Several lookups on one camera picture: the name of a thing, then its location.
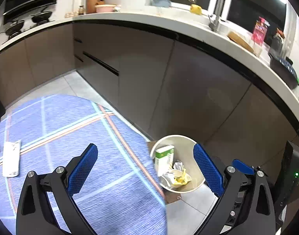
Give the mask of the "printed paper leaflet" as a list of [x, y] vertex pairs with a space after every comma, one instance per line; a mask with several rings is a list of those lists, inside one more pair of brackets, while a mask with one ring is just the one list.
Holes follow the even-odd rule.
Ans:
[[173, 167], [171, 168], [171, 170], [169, 170], [167, 173], [165, 173], [164, 175], [159, 177], [160, 184], [162, 186], [165, 186], [165, 187], [169, 188], [169, 189], [181, 187], [181, 186], [173, 185], [172, 182], [173, 182], [174, 176], [172, 174], [172, 170], [173, 169], [183, 170], [183, 168], [185, 168], [183, 162], [181, 162], [181, 161], [175, 162]]

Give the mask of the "white round trash bin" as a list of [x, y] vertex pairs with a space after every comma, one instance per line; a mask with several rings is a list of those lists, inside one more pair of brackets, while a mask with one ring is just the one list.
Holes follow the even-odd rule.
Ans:
[[173, 193], [190, 193], [206, 180], [193, 157], [197, 143], [182, 135], [168, 135], [150, 147], [160, 185]]

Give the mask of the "grey kitchen base cabinets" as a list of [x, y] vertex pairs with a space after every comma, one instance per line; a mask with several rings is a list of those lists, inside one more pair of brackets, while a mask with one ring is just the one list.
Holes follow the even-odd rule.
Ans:
[[208, 45], [155, 27], [75, 22], [0, 52], [0, 101], [76, 70], [153, 139], [182, 134], [225, 164], [241, 159], [274, 177], [299, 125], [244, 66]]

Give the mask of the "white flat packet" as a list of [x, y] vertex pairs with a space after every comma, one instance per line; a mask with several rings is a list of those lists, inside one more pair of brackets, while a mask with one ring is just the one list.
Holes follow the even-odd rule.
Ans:
[[3, 149], [3, 176], [16, 177], [20, 173], [21, 140], [5, 142]]

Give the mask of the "brown cardboard under bin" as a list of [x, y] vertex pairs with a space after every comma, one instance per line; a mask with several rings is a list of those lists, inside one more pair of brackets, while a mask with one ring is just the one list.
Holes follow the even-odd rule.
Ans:
[[174, 193], [169, 190], [163, 189], [164, 197], [165, 197], [165, 204], [174, 203], [181, 199], [181, 194]]

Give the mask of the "green and white carton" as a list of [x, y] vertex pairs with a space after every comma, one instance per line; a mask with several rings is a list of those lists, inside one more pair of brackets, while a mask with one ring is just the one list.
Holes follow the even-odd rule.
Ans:
[[155, 170], [159, 177], [161, 177], [169, 170], [171, 170], [173, 165], [173, 157], [174, 157], [173, 145], [160, 147], [155, 151]]

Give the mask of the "blue plaid tablecloth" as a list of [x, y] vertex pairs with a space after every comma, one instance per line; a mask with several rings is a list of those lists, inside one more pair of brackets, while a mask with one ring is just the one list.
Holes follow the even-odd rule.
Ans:
[[15, 108], [0, 122], [0, 234], [167, 234], [147, 142], [84, 98]]

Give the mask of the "black pot with blue cloth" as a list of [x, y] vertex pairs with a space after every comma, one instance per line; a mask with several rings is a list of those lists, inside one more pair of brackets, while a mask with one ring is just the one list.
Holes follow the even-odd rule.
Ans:
[[287, 84], [287, 86], [293, 90], [299, 85], [299, 79], [293, 68], [293, 66], [285, 59], [269, 54], [270, 68]]

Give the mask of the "wooden board on counter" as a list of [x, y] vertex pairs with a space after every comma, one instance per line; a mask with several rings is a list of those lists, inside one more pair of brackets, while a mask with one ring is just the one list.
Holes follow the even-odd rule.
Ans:
[[233, 31], [230, 31], [227, 34], [227, 37], [235, 42], [236, 44], [238, 44], [239, 46], [243, 47], [244, 49], [246, 49], [247, 51], [251, 52], [252, 54], [254, 54], [254, 50], [253, 48], [242, 38], [240, 37], [238, 34], [236, 34]]

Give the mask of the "pink snack package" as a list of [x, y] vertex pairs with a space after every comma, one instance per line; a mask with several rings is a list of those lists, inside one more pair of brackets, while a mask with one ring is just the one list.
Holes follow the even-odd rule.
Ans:
[[255, 44], [262, 46], [264, 43], [264, 38], [266, 37], [269, 26], [270, 26], [270, 23], [266, 19], [259, 17], [259, 19], [255, 23], [251, 40]]

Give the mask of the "yellow sponge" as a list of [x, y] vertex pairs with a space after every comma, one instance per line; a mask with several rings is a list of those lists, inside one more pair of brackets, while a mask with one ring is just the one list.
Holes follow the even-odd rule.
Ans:
[[201, 15], [202, 14], [202, 7], [196, 4], [191, 4], [190, 5], [190, 13], [196, 14], [196, 15]]

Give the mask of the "black wok left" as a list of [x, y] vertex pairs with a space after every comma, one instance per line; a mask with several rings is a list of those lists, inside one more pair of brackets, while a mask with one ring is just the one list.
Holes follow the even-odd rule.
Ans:
[[23, 28], [23, 25], [24, 25], [24, 20], [14, 21], [9, 25], [9, 27], [5, 31], [2, 31], [0, 33], [5, 33], [6, 36], [8, 37], [8, 40], [10, 40], [13, 37], [16, 37], [19, 34], [21, 34], [22, 32], [21, 29]]

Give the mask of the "black wok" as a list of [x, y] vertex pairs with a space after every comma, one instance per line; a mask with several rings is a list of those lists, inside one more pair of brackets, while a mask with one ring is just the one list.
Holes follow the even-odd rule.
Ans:
[[42, 9], [37, 14], [31, 15], [31, 20], [32, 20], [33, 23], [36, 24], [36, 26], [39, 26], [39, 25], [50, 22], [49, 18], [51, 16], [52, 16], [52, 11], [47, 10], [47, 7], [45, 7], [44, 9]]
[[10, 40], [13, 37], [16, 37], [19, 34], [21, 34], [22, 32], [21, 29], [23, 28], [23, 25], [24, 25], [24, 20], [14, 21], [9, 25], [9, 27], [5, 31], [2, 31], [0, 33], [5, 33], [6, 36], [8, 37], [8, 40]]

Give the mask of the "black wok right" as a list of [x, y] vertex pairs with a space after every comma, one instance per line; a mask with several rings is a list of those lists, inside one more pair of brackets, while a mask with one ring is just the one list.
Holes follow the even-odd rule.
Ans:
[[50, 22], [49, 18], [51, 16], [52, 16], [52, 11], [47, 10], [47, 7], [45, 7], [44, 9], [42, 9], [37, 14], [31, 15], [31, 20], [32, 20], [33, 23], [36, 24], [36, 26], [39, 26], [39, 25]]

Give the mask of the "glass spice jar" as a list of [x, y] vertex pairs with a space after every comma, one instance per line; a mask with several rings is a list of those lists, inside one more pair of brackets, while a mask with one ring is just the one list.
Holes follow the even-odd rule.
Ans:
[[83, 5], [80, 5], [78, 9], [78, 15], [84, 15], [84, 13], [85, 13], [85, 8]]

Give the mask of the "pink bowl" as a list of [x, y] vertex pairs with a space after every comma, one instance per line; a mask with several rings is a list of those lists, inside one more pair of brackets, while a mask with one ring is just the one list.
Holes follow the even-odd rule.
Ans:
[[95, 5], [95, 11], [97, 13], [114, 12], [115, 8], [116, 8], [115, 4], [99, 4], [99, 5]]

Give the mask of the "wooden cutting board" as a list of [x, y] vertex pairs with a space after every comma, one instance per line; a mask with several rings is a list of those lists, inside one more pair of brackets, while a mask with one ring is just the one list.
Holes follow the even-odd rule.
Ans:
[[103, 5], [103, 4], [105, 4], [105, 0], [86, 0], [86, 13], [87, 14], [95, 13], [96, 12], [95, 6]]

